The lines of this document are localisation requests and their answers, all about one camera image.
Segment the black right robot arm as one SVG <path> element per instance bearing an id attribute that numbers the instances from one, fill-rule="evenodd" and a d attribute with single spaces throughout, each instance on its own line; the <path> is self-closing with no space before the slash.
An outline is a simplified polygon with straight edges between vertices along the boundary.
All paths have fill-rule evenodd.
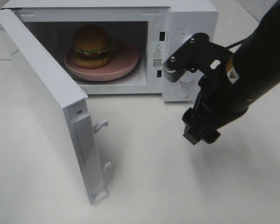
<path id="1" fill-rule="evenodd" d="M 219 128 L 244 115 L 252 103 L 279 83 L 280 0 L 217 71 L 200 79 L 194 107 L 182 117 L 184 137 L 192 144 L 215 142 Z"/>

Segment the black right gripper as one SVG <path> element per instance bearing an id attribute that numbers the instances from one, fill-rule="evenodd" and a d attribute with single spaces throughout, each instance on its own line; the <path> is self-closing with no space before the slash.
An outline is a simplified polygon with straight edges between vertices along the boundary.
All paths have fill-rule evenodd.
<path id="1" fill-rule="evenodd" d="M 182 116 L 185 124 L 184 138 L 192 145 L 200 141 L 214 143 L 220 133 L 211 122 L 212 114 L 206 103 L 217 110 L 235 111 L 235 93 L 227 78 L 226 65 L 234 53 L 225 47 L 208 42 L 194 57 L 194 65 L 204 76 L 198 82 L 201 87 L 193 108 L 189 108 Z"/>

